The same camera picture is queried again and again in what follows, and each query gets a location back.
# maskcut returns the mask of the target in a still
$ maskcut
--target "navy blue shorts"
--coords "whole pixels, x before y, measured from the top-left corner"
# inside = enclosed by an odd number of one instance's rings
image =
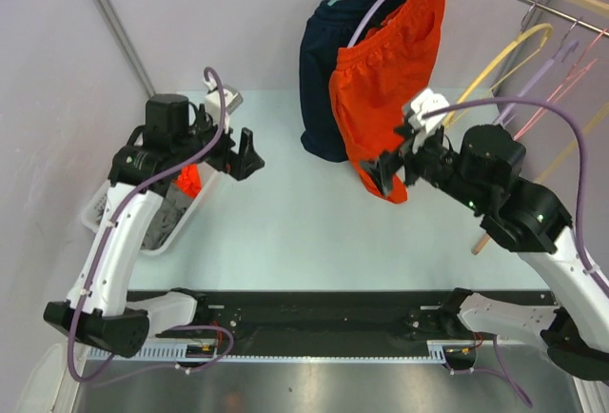
[[[344,142],[339,132],[328,84],[336,68],[339,48],[346,47],[363,16],[377,0],[341,0],[333,6],[323,1],[306,22],[300,51],[300,93],[306,151],[333,163],[346,161]],[[406,0],[386,0],[375,12],[366,29],[378,27]]]

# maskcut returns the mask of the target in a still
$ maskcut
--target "white table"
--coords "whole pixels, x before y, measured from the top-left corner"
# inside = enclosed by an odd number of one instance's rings
[[[454,101],[461,89],[444,90]],[[201,100],[203,93],[186,93]],[[297,91],[245,91],[231,118],[251,128],[266,166],[237,183],[222,176],[167,251],[140,255],[130,289],[429,290],[546,289],[518,256],[480,238],[472,212],[423,181],[396,206],[369,194],[349,163],[301,146]],[[448,135],[491,121],[477,108]]]

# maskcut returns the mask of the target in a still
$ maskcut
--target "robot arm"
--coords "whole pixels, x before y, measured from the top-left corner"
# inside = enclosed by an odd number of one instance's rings
[[[44,314],[46,322],[68,335],[76,306],[85,294],[87,298],[77,315],[75,341],[132,357],[149,336],[177,325],[188,325],[195,318],[207,324],[206,297],[193,291],[176,289],[158,298],[127,303],[129,278],[148,226],[179,171],[137,193],[115,222],[111,215],[139,185],[180,165],[211,142],[219,128],[209,115],[213,106],[217,106],[217,92],[212,91],[206,103],[195,109],[197,116],[193,125],[188,122],[189,106],[193,105],[186,97],[152,96],[146,104],[146,123],[133,131],[128,144],[114,156],[104,215],[87,261],[66,300],[48,303]],[[229,101],[228,112],[242,101],[231,88],[225,88],[225,95]],[[244,180],[265,162],[254,150],[249,129],[242,130],[238,152],[232,150],[235,143],[231,133],[231,129],[224,129],[218,142],[200,161],[236,180]],[[136,145],[140,135],[142,144]],[[109,234],[105,231],[108,226],[112,226]],[[92,283],[86,288],[86,278],[100,246],[103,252]]]
[[[550,189],[520,177],[526,150],[501,126],[474,126],[460,151],[445,147],[443,115],[423,116],[448,105],[426,89],[396,128],[404,142],[362,167],[385,195],[404,167],[407,186],[423,178],[471,208],[498,245],[540,274],[560,306],[513,305],[456,289],[441,312],[453,325],[531,344],[584,380],[609,379],[609,299],[583,268],[570,214]]]

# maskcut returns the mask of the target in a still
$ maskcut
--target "white wall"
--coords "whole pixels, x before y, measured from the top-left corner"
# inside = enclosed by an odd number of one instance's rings
[[[205,65],[240,89],[296,88],[305,22],[321,0],[112,1],[154,85],[176,90],[199,89]],[[447,0],[434,84],[470,83],[526,11],[513,0]]]
[[[552,7],[565,11],[575,18],[582,17],[583,20],[598,25],[601,28],[609,27],[609,22],[599,15],[575,7],[564,1],[555,1]],[[544,14],[542,22],[552,23],[557,32],[556,40],[545,47],[538,58],[532,61],[526,68],[519,70],[511,77],[501,90],[502,95],[516,94],[542,65],[557,50],[560,39],[570,27],[556,17]],[[546,75],[530,92],[531,97],[546,99],[558,86],[572,63],[581,55],[586,46],[596,37],[596,34],[582,28],[574,29],[569,39],[580,40],[580,48],[574,56],[565,63]],[[528,47],[522,51],[526,55],[531,51]],[[580,81],[560,102],[560,106],[568,109],[576,119],[585,126],[595,115],[597,110],[609,102],[609,88],[607,87],[607,75],[609,75],[609,39],[601,39],[600,43],[591,52],[588,59],[583,61],[587,64],[594,57],[598,57],[597,65]],[[525,108],[520,117],[520,122],[532,114],[530,108]],[[605,273],[609,269],[609,243],[607,241],[607,227],[609,227],[609,201],[606,193],[609,186],[609,167],[607,166],[607,136],[609,135],[609,120],[605,119],[595,131],[587,136],[590,153],[590,173],[588,179],[587,205],[585,206],[585,230],[586,241],[589,251],[595,260],[604,268]],[[549,166],[556,155],[573,139],[571,130],[564,122],[552,115],[545,115],[524,137],[523,141],[528,147],[529,178],[533,179]],[[575,209],[575,195],[577,176],[579,170],[578,155],[573,153],[567,161],[562,163],[550,178],[544,183],[558,193],[563,202],[573,212]]]
[[[0,0],[0,399],[65,337],[44,306],[63,300],[92,234],[78,213],[146,98],[92,0]]]

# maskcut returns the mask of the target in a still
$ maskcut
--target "orange cloth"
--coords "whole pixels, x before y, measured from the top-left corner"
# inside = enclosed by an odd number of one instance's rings
[[[330,78],[332,112],[353,167],[371,193],[383,197],[360,168],[360,161],[397,148],[393,129],[403,122],[402,107],[424,89],[436,64],[445,0],[406,0],[351,49],[339,49]],[[406,188],[393,177],[394,204]]]
[[[201,185],[201,177],[199,176],[199,169],[196,164],[186,166],[180,172],[180,175],[175,181],[175,185],[182,191],[186,196],[191,198],[197,197],[203,186]]]

